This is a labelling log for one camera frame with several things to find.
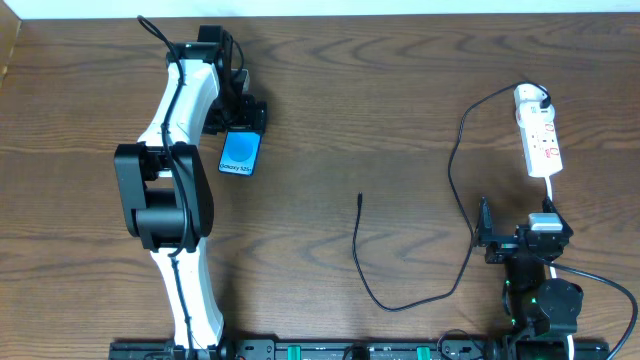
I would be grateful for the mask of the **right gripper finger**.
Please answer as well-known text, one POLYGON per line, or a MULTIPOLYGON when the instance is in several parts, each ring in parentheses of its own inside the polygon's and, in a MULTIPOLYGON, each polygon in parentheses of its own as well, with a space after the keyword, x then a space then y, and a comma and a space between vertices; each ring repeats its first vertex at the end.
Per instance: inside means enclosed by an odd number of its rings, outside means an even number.
POLYGON ((553 201, 550 199, 549 196, 546 196, 542 201, 542 210, 544 213, 555 214, 559 218, 559 221, 562 224, 563 233, 566 233, 568 235, 573 234, 573 229, 568 225, 568 223, 565 221, 562 215, 558 212, 556 206, 554 205, 553 201))
POLYGON ((474 242, 476 245, 487 245, 493 235, 494 230, 489 203, 486 197, 482 197, 479 203, 479 215, 474 231, 474 242))

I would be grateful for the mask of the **blue screen Galaxy smartphone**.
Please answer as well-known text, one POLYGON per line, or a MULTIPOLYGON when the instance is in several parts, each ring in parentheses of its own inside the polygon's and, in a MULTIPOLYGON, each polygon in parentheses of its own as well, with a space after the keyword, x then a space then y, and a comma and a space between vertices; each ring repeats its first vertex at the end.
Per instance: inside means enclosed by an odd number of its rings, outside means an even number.
POLYGON ((252 176, 262 136, 254 132, 228 132, 218 170, 221 173, 252 176))

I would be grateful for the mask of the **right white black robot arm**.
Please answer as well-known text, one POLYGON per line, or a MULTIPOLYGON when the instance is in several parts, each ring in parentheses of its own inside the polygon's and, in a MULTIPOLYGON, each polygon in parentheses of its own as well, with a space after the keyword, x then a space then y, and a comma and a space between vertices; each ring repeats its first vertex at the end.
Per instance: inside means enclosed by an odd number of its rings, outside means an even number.
POLYGON ((494 232, 488 201, 480 201, 474 242, 486 250, 486 263, 505 267, 502 301, 512 320, 511 332, 486 347, 488 358, 569 357, 567 337, 577 332, 584 293, 575 283, 547 276, 545 267, 563 254, 572 235, 548 198, 512 235, 494 232))

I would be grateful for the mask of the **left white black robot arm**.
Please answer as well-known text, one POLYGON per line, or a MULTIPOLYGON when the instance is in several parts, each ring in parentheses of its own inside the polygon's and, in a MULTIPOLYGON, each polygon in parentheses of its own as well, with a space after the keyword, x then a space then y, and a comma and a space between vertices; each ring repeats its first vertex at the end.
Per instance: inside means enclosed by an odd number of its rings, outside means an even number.
POLYGON ((196 41, 176 43, 148 19, 138 21, 166 45, 168 80, 147 129, 135 143, 117 146, 114 167, 126 227, 161 272, 175 331, 158 349, 114 351, 141 359, 232 359, 236 347, 224 333, 206 258, 214 200, 199 144, 204 135, 224 134, 219 171, 253 175, 267 104, 250 94, 246 67, 232 65, 243 51, 223 27, 203 25, 196 41))

